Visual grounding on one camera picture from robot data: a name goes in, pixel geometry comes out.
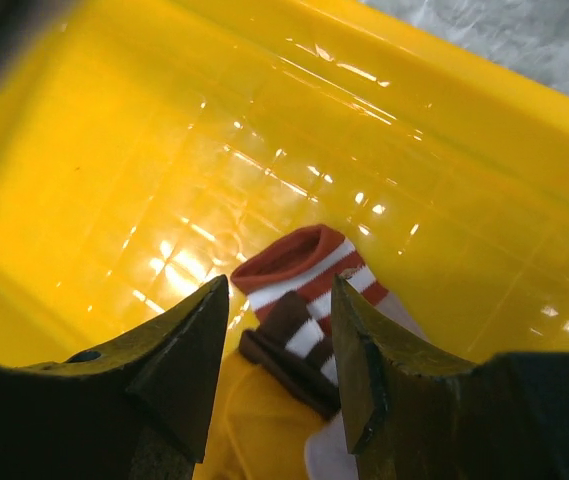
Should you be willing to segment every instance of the white stripe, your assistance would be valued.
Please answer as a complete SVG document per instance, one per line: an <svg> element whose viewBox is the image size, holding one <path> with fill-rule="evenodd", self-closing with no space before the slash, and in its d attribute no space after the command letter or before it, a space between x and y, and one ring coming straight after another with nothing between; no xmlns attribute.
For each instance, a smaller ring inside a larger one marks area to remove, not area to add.
<svg viewBox="0 0 569 480"><path fill-rule="evenodd" d="M320 328L315 319L309 318L300 329L295 332L295 335L286 342L284 347L291 353L294 353L300 358L306 356L313 350L313 347L324 339L324 332Z"/></svg>
<svg viewBox="0 0 569 480"><path fill-rule="evenodd" d="M355 290L362 293L375 283L375 276L373 276L371 269L364 265L347 281ZM307 307L311 315L318 320L328 317L331 314L331 292L323 293L309 303Z"/></svg>
<svg viewBox="0 0 569 480"><path fill-rule="evenodd" d="M328 380L335 386L337 386L337 365L335 364L335 355L331 355L326 361L322 368L320 369L322 375L324 375Z"/></svg>
<svg viewBox="0 0 569 480"><path fill-rule="evenodd" d="M371 272L371 269L368 268L367 265L364 265L347 281L355 290L362 293L375 283L375 276L373 275L373 272Z"/></svg>
<svg viewBox="0 0 569 480"><path fill-rule="evenodd" d="M318 320L328 317L331 314L331 292L330 290L320 295L311 303L306 305L309 313Z"/></svg>
<svg viewBox="0 0 569 480"><path fill-rule="evenodd" d="M249 294L248 301L251 304L251 308L253 311L259 310L260 308L278 300L285 293L290 292L291 290L299 290L301 287L320 276L326 270L354 251L355 246L348 239L345 239L335 250L324 257L322 261L318 262L304 273L288 280L273 283Z"/></svg>

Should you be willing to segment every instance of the sock cuff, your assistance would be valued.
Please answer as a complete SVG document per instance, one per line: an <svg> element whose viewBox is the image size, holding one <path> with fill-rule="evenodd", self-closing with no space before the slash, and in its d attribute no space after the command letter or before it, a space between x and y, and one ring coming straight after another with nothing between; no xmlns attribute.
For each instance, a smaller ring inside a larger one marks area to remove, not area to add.
<svg viewBox="0 0 569 480"><path fill-rule="evenodd" d="M297 229L240 265L231 274L231 281L248 295L264 286L293 279L317 267L344 241L344 235L326 225Z"/></svg>

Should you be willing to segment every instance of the brown stripe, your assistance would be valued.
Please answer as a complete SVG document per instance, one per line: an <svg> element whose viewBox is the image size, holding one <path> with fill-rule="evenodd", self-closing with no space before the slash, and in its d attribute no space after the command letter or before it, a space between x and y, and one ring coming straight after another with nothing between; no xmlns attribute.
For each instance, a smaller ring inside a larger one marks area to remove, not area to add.
<svg viewBox="0 0 569 480"><path fill-rule="evenodd" d="M339 390L322 373L296 355L274 345L258 332L245 330L240 353L252 363L262 365L291 395L325 419L340 409Z"/></svg>
<svg viewBox="0 0 569 480"><path fill-rule="evenodd" d="M288 292L275 304L257 332L284 347L309 318L304 299L296 292Z"/></svg>
<svg viewBox="0 0 569 480"><path fill-rule="evenodd" d="M324 337L324 340L315 345L313 350L309 352L305 361L310 367L319 371L331 355L333 355L333 340L331 337Z"/></svg>

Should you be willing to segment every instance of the yellow cloth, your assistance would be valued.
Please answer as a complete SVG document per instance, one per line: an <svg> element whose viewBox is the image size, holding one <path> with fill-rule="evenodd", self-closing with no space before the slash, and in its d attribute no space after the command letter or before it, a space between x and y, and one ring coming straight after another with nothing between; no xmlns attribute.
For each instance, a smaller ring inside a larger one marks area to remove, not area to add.
<svg viewBox="0 0 569 480"><path fill-rule="evenodd" d="M237 351L223 362L206 456L194 480L304 480L304 444L324 426Z"/></svg>

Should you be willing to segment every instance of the striped sock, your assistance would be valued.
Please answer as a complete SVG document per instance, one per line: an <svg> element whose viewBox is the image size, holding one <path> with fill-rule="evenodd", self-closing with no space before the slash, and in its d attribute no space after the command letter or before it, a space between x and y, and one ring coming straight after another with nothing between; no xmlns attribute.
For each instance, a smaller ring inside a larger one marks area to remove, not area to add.
<svg viewBox="0 0 569 480"><path fill-rule="evenodd" d="M239 351L325 418L339 410L333 343L296 292L278 300L256 330L242 333Z"/></svg>
<svg viewBox="0 0 569 480"><path fill-rule="evenodd" d="M330 335L331 285L335 275L345 275L353 288L381 313L423 336L397 297L377 281L353 243L326 225L300 228L277 240L240 265L231 281L247 295L260 322L284 294L296 291L322 330Z"/></svg>

